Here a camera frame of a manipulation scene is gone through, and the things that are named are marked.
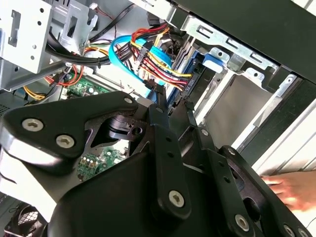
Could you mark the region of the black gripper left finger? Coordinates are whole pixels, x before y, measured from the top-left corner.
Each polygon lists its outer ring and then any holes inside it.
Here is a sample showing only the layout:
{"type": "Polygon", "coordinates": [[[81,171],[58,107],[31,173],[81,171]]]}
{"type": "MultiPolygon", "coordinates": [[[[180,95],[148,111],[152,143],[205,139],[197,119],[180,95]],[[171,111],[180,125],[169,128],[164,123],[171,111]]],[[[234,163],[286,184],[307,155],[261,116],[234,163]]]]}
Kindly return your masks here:
{"type": "Polygon", "coordinates": [[[84,183],[77,178],[83,155],[121,139],[132,143],[128,158],[135,154],[150,106],[167,114],[162,86],[149,106],[115,91],[6,112],[0,121],[1,192],[34,205],[50,220],[67,192],[84,183]]]}

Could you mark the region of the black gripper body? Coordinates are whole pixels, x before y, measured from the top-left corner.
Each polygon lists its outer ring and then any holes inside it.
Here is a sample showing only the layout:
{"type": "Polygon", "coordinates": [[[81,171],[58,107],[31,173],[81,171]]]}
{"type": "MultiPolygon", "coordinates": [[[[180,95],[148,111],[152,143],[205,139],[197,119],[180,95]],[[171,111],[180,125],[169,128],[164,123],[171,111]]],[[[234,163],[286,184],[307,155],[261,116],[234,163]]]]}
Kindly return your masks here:
{"type": "Polygon", "coordinates": [[[48,224],[50,237],[185,237],[192,202],[177,136],[160,108],[135,154],[71,189],[48,224]]]}

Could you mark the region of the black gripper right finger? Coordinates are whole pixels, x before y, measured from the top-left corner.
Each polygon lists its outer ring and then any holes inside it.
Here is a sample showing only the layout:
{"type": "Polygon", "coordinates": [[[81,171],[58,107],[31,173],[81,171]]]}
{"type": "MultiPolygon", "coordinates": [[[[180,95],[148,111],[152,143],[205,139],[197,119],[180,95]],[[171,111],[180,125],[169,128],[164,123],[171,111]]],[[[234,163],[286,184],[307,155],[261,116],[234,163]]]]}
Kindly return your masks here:
{"type": "Polygon", "coordinates": [[[183,162],[192,213],[186,237],[308,237],[310,232],[230,146],[217,148],[183,102],[183,162]]]}

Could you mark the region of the person's hand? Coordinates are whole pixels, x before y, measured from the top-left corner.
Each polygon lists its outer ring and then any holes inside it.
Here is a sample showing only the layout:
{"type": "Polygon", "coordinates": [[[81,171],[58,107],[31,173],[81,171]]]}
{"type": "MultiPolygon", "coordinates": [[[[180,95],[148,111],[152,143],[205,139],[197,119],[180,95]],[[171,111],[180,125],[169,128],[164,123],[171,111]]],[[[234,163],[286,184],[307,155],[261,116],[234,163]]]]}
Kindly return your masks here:
{"type": "Polygon", "coordinates": [[[278,198],[305,223],[316,218],[316,171],[299,171],[273,176],[262,180],[278,198]]]}

